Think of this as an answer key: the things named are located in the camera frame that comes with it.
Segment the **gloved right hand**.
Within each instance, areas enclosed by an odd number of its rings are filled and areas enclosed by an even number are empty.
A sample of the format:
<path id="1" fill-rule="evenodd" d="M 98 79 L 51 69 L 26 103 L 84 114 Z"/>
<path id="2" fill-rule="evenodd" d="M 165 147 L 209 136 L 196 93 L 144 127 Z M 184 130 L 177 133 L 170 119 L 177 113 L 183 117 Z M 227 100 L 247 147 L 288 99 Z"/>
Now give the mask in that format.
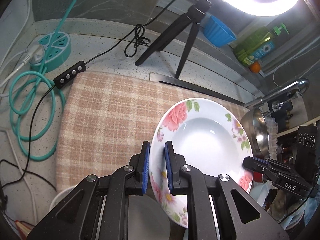
<path id="1" fill-rule="evenodd" d="M 298 199 L 282 190 L 277 194 L 270 204 L 267 213 L 276 220 L 283 229 L 289 230 L 303 222 L 307 224 L 312 213 L 313 198 L 308 200 Z"/>

